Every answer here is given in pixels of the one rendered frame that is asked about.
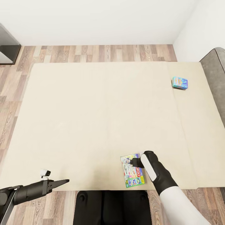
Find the board game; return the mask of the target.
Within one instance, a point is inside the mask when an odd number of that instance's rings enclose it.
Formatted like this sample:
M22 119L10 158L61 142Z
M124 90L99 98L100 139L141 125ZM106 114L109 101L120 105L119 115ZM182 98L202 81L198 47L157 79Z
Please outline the board game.
M172 86L186 90L188 88L188 80L180 77L173 77Z
M142 168L133 167L133 165L130 164L130 160L133 158L139 158L138 154L136 153L121 157L126 188L145 184Z

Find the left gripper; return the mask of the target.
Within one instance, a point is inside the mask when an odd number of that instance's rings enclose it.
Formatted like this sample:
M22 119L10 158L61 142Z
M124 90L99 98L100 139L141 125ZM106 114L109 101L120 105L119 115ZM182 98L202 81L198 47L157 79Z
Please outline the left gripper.
M61 186L67 182L69 182L68 179L59 180L59 181L53 181L48 179L48 180L32 183L27 188L26 199L27 201L31 201L31 200L46 196L47 194L52 192L53 188Z

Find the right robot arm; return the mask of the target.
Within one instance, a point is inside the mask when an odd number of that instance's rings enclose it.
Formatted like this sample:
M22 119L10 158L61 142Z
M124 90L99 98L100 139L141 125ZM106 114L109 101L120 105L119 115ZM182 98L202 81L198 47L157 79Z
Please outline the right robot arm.
M131 159L130 164L146 169L171 225L211 225L189 201L153 151L140 150L139 155L139 158Z

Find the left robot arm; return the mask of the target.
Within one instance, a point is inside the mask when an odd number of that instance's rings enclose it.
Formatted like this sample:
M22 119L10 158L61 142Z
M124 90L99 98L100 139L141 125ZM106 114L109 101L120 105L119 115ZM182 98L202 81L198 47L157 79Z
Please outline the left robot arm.
M18 185L0 189L0 225L6 225L15 205L31 201L52 192L53 188L69 182L66 180L53 181L49 180L51 171L41 169L39 182L30 185Z

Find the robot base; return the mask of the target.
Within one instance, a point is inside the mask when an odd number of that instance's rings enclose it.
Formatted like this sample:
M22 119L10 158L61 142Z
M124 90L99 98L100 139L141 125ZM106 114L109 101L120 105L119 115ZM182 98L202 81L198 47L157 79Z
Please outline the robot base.
M78 191L73 225L152 225L148 192Z

